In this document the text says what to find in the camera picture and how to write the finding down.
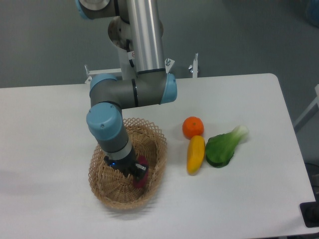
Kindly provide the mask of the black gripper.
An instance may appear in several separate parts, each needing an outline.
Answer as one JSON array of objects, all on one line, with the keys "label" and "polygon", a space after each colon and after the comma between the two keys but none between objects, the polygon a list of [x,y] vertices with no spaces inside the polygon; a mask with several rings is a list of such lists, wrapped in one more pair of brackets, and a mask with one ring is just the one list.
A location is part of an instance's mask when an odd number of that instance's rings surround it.
[{"label": "black gripper", "polygon": [[108,156],[104,156],[104,162],[113,168],[119,170],[125,177],[132,175],[136,181],[140,181],[147,173],[147,165],[138,163],[136,153],[131,150],[130,153],[120,160],[112,160]]}]

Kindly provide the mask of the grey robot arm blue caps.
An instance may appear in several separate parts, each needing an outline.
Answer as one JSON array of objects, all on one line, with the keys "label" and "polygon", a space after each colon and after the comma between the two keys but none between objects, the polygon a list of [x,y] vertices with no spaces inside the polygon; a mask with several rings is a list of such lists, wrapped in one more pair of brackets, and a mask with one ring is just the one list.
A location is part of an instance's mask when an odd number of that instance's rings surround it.
[{"label": "grey robot arm blue caps", "polygon": [[89,131],[108,166],[141,181],[148,166],[136,158],[122,110],[170,103],[177,97],[175,77],[165,68],[158,4],[155,0],[78,0],[76,6],[85,19],[111,17],[109,38],[125,55],[121,80],[110,73],[91,80]]}]

